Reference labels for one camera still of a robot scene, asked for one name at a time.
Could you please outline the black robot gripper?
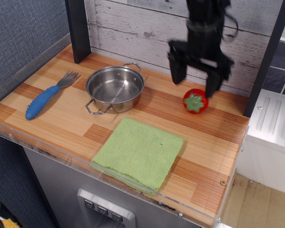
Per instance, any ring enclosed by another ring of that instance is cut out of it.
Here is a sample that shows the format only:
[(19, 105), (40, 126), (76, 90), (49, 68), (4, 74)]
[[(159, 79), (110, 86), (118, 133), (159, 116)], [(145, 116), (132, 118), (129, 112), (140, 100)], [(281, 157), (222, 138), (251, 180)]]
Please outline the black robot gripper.
[(186, 77), (187, 66), (207, 72), (205, 97), (210, 98), (218, 91), (224, 80), (229, 80), (234, 61), (220, 48), (223, 26), (203, 27), (202, 31), (188, 29), (188, 40), (168, 41), (168, 59), (174, 84)]

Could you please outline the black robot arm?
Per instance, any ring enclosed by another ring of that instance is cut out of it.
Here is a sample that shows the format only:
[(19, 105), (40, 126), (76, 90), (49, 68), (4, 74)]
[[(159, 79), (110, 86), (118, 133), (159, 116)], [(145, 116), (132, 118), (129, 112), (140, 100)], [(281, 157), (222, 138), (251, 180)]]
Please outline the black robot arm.
[(228, 80), (234, 61), (220, 48), (226, 7), (229, 0), (189, 0), (187, 41), (170, 40), (168, 59), (172, 80), (179, 84), (185, 79), (187, 67), (207, 73), (205, 97), (218, 91), (223, 81)]

